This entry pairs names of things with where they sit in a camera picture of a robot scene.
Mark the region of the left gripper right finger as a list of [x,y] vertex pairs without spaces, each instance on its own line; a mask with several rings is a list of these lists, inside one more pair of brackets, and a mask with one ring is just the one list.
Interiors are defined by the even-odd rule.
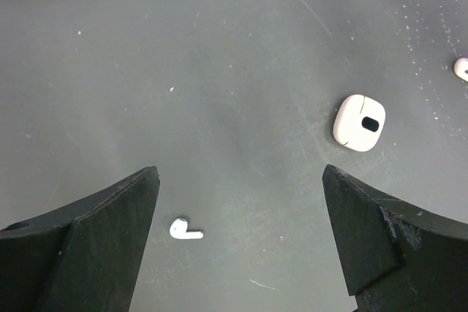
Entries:
[[467,225],[327,165],[322,184],[358,311],[466,311]]

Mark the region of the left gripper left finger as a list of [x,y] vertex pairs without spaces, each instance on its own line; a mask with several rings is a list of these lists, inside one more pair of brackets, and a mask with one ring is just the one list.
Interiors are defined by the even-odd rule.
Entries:
[[128,311],[160,179],[145,167],[1,230],[2,311]]

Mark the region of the white earbud charging case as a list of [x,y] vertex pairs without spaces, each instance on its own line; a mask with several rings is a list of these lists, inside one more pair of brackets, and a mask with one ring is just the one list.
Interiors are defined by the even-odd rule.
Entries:
[[350,95],[337,112],[333,137],[353,151],[370,151],[382,134],[385,117],[385,108],[378,101],[362,94]]

